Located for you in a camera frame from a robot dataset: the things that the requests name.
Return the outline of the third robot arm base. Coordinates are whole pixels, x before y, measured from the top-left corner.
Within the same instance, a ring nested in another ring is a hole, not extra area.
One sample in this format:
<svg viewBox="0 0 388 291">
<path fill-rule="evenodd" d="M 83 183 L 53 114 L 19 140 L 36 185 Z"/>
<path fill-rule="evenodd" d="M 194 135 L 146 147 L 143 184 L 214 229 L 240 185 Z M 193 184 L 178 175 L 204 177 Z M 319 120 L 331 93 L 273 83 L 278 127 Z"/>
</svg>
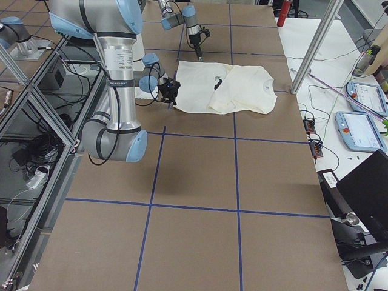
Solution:
<svg viewBox="0 0 388 291">
<path fill-rule="evenodd" d="M 18 61 L 37 61 L 50 49 L 50 41 L 33 38 L 21 19 L 15 16 L 1 19 L 1 45 L 5 49 L 15 45 L 10 54 Z"/>
</svg>

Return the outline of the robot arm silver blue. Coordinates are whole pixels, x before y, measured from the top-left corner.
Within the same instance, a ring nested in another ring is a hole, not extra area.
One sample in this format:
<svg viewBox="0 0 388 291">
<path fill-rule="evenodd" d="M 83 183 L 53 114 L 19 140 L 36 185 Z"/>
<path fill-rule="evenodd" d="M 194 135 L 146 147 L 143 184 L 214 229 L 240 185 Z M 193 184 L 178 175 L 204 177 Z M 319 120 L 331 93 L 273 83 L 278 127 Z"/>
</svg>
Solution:
<svg viewBox="0 0 388 291">
<path fill-rule="evenodd" d="M 103 161 L 138 162 L 145 154 L 147 132 L 136 118 L 135 89 L 162 94 L 175 103 L 180 83 L 168 77 L 154 53 L 142 55 L 144 68 L 135 70 L 136 44 L 143 30 L 137 1 L 51 1 L 50 21 L 59 33 L 91 39 L 107 75 L 107 93 L 85 122 L 85 150 Z"/>
<path fill-rule="evenodd" d="M 202 43 L 210 37 L 210 30 L 201 26 L 197 20 L 196 9 L 187 5 L 180 9 L 175 1 L 158 1 L 161 10 L 161 24 L 164 30 L 170 30 L 179 25 L 186 27 L 186 41 L 196 53 L 198 61 L 202 61 Z"/>
</svg>

